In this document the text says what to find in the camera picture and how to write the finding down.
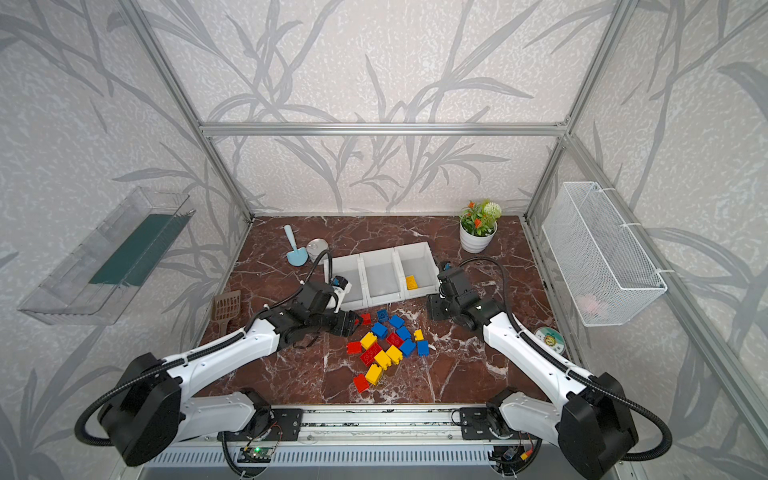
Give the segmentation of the yellow lego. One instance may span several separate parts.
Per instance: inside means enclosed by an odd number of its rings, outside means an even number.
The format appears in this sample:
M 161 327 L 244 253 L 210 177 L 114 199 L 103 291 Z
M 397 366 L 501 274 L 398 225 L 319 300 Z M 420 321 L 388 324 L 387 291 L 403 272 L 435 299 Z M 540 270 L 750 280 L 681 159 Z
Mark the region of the yellow lego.
M 408 291 L 417 290 L 419 285 L 413 275 L 406 277 L 406 287 Z

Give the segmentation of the silver tin can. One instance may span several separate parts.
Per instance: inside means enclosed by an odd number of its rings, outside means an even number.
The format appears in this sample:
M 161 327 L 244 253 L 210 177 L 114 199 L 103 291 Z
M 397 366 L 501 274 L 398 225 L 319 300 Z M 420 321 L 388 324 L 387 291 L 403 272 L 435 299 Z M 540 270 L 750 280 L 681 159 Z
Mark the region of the silver tin can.
M 315 238 L 306 245 L 306 251 L 309 256 L 309 260 L 314 262 L 318 256 L 329 248 L 329 244 L 322 238 Z

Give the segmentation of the yellow lego brick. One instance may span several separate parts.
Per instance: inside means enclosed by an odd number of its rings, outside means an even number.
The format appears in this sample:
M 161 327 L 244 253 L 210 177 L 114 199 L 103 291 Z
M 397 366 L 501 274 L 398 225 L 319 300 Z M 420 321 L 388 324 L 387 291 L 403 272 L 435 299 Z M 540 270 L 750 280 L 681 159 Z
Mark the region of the yellow lego brick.
M 378 341 L 378 337 L 373 332 L 368 332 L 361 340 L 360 344 L 364 350 L 370 349 Z
M 383 375 L 384 369 L 378 364 L 372 364 L 364 377 L 370 385 L 377 385 Z

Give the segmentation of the light blue scoop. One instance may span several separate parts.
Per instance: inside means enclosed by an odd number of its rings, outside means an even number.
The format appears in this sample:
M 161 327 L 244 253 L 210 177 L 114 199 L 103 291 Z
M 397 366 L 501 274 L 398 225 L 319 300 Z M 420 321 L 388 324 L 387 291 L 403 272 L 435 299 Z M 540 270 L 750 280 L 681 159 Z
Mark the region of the light blue scoop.
M 293 229 L 290 225 L 284 226 L 284 232 L 291 246 L 291 250 L 286 253 L 287 261 L 294 267 L 303 266 L 309 259 L 306 248 L 298 246 Z

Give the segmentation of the white plant pot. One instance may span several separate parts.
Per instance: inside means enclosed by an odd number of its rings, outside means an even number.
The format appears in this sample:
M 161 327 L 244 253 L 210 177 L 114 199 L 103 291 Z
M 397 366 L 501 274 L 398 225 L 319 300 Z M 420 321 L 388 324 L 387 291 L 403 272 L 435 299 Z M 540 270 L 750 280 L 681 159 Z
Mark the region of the white plant pot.
M 468 253 L 481 253 L 491 243 L 498 229 L 498 223 L 494 223 L 490 232 L 484 236 L 473 235 L 468 232 L 464 225 L 460 226 L 460 242 L 461 248 Z

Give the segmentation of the green tape roll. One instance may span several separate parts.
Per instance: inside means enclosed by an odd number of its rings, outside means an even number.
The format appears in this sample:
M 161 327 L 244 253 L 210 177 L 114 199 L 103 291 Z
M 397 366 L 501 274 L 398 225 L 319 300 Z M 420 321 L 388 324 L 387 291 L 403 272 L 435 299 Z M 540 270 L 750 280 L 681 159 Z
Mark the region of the green tape roll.
M 558 355 L 562 355 L 566 351 L 564 338 L 553 328 L 540 327 L 536 330 L 535 336 Z

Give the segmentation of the white middle bin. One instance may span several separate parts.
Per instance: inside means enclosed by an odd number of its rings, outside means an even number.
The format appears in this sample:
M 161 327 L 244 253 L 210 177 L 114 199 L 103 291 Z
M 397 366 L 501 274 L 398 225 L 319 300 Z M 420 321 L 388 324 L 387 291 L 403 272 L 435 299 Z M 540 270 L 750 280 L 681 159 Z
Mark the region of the white middle bin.
M 361 253 L 371 307 L 404 299 L 393 248 Z

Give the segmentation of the white right bin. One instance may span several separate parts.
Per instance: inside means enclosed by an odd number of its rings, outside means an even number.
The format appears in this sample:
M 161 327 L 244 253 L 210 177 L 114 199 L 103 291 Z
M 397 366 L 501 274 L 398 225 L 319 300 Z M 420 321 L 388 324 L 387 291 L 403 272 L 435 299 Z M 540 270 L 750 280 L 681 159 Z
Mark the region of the white right bin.
M 425 297 L 438 292 L 438 267 L 427 242 L 401 245 L 395 248 L 403 272 L 405 298 L 408 300 Z M 419 285 L 417 290 L 408 291 L 406 277 L 413 275 Z

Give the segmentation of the long red lego brick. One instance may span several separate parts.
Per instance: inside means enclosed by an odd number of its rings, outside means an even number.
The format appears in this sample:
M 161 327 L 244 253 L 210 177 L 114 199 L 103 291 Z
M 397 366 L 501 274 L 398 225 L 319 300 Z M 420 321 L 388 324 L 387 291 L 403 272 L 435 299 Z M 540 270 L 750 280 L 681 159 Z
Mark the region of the long red lego brick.
M 376 355 L 381 351 L 382 349 L 379 343 L 374 342 L 367 350 L 361 354 L 360 360 L 366 367 L 370 367 L 375 362 Z

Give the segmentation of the red lego brick front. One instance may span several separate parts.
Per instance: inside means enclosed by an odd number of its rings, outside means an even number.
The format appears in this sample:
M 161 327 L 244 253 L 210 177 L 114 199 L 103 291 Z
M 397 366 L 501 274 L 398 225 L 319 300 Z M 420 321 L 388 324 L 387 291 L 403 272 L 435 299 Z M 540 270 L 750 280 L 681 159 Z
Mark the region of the red lego brick front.
M 370 384 L 364 374 L 359 374 L 354 377 L 353 384 L 358 393 L 362 393 L 369 389 Z

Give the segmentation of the yellow lego brick front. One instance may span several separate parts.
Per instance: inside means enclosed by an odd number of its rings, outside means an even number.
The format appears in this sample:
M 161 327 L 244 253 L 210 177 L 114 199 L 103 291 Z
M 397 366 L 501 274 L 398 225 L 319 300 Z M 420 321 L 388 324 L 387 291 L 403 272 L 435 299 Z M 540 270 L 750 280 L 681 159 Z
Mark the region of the yellow lego brick front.
M 384 369 L 378 364 L 372 364 L 364 377 L 370 385 L 377 385 L 383 375 Z

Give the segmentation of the brown slotted scoop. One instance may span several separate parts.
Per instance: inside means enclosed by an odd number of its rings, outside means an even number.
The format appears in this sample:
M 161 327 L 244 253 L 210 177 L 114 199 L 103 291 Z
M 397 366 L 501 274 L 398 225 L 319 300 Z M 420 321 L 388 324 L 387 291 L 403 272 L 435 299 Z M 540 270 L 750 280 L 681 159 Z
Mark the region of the brown slotted scoop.
M 216 327 L 218 336 L 224 336 L 226 334 L 229 322 L 240 315 L 240 310 L 240 290 L 222 293 L 213 298 L 211 321 Z

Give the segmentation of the blue lego brick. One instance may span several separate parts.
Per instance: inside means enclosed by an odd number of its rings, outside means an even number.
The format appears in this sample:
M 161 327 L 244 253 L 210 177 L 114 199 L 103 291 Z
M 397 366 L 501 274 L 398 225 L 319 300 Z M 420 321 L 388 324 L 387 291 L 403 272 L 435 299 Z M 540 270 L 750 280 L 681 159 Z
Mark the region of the blue lego brick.
M 377 337 L 385 339 L 389 335 L 389 329 L 386 325 L 376 322 L 372 328 L 371 332 Z
M 429 355 L 430 349 L 429 349 L 429 344 L 426 340 L 417 341 L 416 345 L 417 345 L 417 353 L 419 357 L 427 357 Z

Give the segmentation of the white bin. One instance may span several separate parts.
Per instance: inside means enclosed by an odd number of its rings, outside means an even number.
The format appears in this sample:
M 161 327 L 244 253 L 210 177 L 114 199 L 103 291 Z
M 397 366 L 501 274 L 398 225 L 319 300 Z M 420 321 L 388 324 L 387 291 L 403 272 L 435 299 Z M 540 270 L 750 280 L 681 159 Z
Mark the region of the white bin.
M 405 298 L 408 300 L 425 297 L 438 292 L 438 267 L 427 242 L 401 245 L 395 248 L 403 272 Z M 419 285 L 417 290 L 408 291 L 406 277 L 413 275 Z
M 393 248 L 361 253 L 371 307 L 404 299 Z
M 328 271 L 328 261 L 323 259 L 324 277 L 331 280 L 334 276 L 341 276 L 348 281 L 349 291 L 345 293 L 341 303 L 342 310 L 362 310 L 368 306 L 363 293 L 362 259 L 359 254 L 348 255 L 333 259 L 332 272 Z

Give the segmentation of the white left bin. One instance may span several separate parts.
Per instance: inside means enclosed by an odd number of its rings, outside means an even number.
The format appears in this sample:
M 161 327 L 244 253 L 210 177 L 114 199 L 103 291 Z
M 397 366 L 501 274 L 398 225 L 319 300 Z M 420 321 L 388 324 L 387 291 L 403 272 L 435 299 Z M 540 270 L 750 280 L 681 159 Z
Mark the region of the white left bin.
M 331 280 L 334 276 L 341 276 L 348 281 L 349 291 L 345 293 L 341 303 L 342 310 L 362 310 L 368 306 L 363 293 L 362 259 L 359 254 L 348 255 L 333 259 L 332 272 L 328 271 L 328 261 L 323 259 L 324 277 Z

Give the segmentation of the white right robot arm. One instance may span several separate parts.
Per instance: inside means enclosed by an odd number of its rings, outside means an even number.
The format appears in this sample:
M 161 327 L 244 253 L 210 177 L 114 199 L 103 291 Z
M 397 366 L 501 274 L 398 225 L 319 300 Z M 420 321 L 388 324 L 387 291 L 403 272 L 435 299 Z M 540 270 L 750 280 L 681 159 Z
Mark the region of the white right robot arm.
M 437 275 L 438 292 L 428 297 L 428 314 L 451 320 L 502 353 L 546 395 L 523 393 L 496 400 L 503 425 L 529 433 L 561 450 L 586 479 L 600 479 L 638 442 L 621 385 L 608 374 L 589 371 L 555 353 L 493 298 L 481 298 L 465 271 L 454 266 Z

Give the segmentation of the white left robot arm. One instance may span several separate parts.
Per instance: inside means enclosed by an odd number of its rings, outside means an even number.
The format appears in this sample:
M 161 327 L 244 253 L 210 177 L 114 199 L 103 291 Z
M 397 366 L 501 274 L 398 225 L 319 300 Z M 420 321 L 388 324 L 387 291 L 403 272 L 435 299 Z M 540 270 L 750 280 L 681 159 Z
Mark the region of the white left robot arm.
M 195 394 L 257 359 L 290 348 L 310 333 L 350 336 L 361 317 L 341 303 L 352 285 L 335 276 L 309 281 L 292 300 L 266 309 L 245 327 L 182 354 L 135 358 L 98 404 L 98 422 L 128 466 L 142 465 L 168 446 L 202 435 L 263 426 L 268 404 L 255 392 L 197 400 Z

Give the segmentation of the green artificial plant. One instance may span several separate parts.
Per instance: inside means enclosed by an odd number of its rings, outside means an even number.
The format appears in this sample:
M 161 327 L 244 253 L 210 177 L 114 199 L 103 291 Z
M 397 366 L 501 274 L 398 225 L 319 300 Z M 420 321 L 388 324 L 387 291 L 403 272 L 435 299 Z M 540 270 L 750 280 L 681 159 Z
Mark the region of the green artificial plant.
M 460 216 L 460 225 L 464 232 L 472 236 L 487 237 L 496 232 L 501 216 L 502 208 L 496 202 L 470 202 Z

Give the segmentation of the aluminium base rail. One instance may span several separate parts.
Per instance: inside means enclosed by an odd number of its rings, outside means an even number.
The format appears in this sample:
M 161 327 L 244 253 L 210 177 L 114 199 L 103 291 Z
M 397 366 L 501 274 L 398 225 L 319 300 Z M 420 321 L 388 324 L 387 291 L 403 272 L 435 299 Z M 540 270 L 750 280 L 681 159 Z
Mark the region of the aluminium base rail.
M 207 434 L 168 447 L 150 468 L 528 465 L 541 442 L 495 433 L 483 405 L 327 405 L 277 408 L 270 430 Z

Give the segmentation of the clear wall shelf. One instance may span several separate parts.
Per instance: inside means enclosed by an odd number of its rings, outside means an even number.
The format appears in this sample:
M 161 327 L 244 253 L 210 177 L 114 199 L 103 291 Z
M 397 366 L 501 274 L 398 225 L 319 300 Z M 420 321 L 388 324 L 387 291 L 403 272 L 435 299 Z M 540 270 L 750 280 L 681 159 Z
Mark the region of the clear wall shelf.
M 186 193 L 134 188 L 18 310 L 47 325 L 114 324 L 195 213 Z

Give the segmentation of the small red lego brick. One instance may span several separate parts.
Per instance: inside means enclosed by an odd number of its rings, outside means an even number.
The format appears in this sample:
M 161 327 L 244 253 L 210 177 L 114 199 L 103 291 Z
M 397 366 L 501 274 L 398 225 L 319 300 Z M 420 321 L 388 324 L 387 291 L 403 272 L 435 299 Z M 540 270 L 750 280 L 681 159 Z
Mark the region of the small red lego brick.
M 347 353 L 350 355 L 357 355 L 363 352 L 362 344 L 359 341 L 349 342 L 347 344 Z

